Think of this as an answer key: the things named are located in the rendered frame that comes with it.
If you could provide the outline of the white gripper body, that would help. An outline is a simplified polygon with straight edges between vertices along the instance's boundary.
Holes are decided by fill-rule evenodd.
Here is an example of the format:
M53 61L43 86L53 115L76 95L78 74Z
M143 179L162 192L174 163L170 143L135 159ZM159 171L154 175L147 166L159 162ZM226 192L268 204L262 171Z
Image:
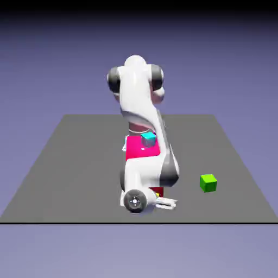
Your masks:
M155 207L158 209L173 210L176 208L177 200L164 197L157 197Z

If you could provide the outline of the small green cube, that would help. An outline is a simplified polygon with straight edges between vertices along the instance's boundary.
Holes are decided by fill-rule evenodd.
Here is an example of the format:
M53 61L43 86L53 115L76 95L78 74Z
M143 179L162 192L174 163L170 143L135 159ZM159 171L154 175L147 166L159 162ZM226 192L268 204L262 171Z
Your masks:
M200 176L200 188L205 193L215 192L217 189L217 179L213 174L203 174Z

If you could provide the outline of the small cyan cube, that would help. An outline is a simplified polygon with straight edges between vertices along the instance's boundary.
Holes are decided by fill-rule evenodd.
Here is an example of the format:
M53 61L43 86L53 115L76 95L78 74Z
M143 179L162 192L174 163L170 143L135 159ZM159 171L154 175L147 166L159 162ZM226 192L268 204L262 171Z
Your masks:
M141 141L146 148L153 147L156 144L156 135L153 132L142 133Z

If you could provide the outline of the large pink box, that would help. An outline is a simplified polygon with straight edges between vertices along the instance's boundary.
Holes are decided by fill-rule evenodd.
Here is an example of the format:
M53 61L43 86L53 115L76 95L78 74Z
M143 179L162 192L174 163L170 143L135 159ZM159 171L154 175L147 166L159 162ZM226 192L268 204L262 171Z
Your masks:
M159 183L160 178L160 165L155 163L161 162L160 147L156 137L156 144L153 147L146 148L141 141L141 135L129 135L125 140L125 160L132 162L131 172L135 172L135 167L138 167L140 175L139 181L134 185L130 185L130 189L146 189L149 188L156 193L159 197L163 196L163 187Z

